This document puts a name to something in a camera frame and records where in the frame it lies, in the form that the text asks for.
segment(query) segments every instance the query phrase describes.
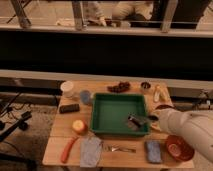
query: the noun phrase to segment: cloth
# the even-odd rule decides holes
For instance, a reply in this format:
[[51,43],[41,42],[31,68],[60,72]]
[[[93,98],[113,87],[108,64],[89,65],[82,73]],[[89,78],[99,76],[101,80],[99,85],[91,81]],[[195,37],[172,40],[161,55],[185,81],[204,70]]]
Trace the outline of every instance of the cloth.
[[102,151],[102,141],[97,137],[84,138],[81,143],[80,167],[96,167]]
[[112,12],[113,20],[124,20],[127,16],[135,13],[141,14],[147,20],[151,19],[153,11],[153,2],[145,1],[121,1]]

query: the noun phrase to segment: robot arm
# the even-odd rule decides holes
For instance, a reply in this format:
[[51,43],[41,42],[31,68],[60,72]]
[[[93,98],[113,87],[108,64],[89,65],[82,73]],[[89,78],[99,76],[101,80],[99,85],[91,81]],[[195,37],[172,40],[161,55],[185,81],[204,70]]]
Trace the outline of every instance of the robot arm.
[[182,137],[213,162],[213,111],[180,112],[168,108],[159,110],[158,113],[162,131]]

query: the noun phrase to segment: small bowl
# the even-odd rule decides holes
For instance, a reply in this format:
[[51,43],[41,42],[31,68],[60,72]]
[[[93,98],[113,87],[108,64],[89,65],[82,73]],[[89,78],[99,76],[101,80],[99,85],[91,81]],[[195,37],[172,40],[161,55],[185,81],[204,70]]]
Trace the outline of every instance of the small bowl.
[[169,135],[165,144],[169,154],[177,161],[189,161],[194,156],[194,149],[179,136]]

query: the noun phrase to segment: white container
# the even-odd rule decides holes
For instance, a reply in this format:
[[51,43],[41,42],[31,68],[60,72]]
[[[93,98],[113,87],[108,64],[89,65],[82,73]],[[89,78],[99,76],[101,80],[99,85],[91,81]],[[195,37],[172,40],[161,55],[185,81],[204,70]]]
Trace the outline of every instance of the white container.
[[61,91],[66,98],[72,98],[75,94],[74,83],[72,81],[65,81],[61,84]]

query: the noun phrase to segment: metal utensil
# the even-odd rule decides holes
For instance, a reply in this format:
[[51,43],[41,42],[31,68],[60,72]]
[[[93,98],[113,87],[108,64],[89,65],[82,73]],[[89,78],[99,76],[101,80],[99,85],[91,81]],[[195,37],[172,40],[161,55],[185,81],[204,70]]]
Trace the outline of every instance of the metal utensil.
[[130,148],[123,148],[123,147],[113,147],[113,146],[105,146],[105,149],[107,151],[122,151],[122,152],[129,152],[129,153],[136,153],[135,149],[130,149]]

